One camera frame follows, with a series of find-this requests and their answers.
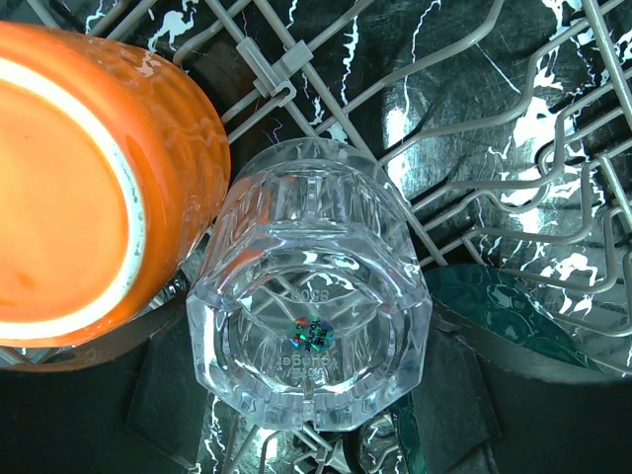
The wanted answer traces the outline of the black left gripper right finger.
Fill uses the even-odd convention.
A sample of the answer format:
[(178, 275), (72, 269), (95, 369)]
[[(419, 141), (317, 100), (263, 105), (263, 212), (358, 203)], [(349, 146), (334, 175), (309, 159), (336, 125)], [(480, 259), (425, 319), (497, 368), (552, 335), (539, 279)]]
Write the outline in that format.
[(345, 442), (354, 472), (627, 473), (631, 383), (437, 304), (421, 384)]

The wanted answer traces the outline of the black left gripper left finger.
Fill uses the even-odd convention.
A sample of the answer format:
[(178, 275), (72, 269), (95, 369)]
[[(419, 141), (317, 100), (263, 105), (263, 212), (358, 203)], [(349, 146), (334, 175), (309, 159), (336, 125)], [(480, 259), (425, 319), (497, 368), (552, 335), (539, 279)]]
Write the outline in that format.
[(207, 392), (185, 299), (38, 364), (1, 370), (4, 473), (186, 473)]

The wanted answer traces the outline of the dark green mug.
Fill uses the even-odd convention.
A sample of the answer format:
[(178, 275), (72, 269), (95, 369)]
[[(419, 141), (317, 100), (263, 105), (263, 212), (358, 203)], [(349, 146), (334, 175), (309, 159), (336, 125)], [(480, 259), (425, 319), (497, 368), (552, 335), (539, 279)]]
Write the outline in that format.
[(600, 370), (509, 274), (483, 265), (451, 265), (428, 272), (426, 281), (434, 309), (443, 304), (521, 347), (579, 367)]

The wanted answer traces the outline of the clear wine glass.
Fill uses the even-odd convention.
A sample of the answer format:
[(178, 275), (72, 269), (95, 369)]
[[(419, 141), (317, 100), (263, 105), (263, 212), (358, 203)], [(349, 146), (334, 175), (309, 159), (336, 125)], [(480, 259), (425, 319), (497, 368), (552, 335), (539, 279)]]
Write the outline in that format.
[(418, 386), (433, 302), (405, 203), (304, 137), (240, 172), (187, 297), (197, 382), (268, 430), (351, 431)]

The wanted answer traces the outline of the orange plastic cup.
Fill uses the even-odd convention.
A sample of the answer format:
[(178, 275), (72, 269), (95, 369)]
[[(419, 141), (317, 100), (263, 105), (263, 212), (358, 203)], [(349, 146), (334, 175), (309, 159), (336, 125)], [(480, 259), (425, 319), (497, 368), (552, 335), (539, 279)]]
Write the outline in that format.
[(149, 50), (1, 25), (1, 342), (78, 346), (137, 316), (225, 198), (207, 95)]

